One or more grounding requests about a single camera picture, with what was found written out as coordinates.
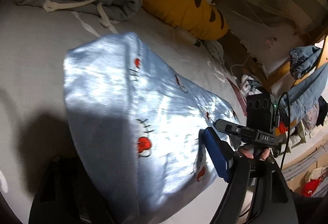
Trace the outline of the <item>person's right hand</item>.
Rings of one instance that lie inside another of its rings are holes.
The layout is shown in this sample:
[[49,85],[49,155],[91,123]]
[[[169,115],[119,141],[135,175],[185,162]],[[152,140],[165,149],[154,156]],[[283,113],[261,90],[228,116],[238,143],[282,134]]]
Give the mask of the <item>person's right hand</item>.
[[238,148],[238,152],[242,153],[249,159],[257,158],[260,161],[265,161],[270,156],[270,149],[266,148],[261,151],[260,154],[257,154],[255,146],[249,143],[246,143]]

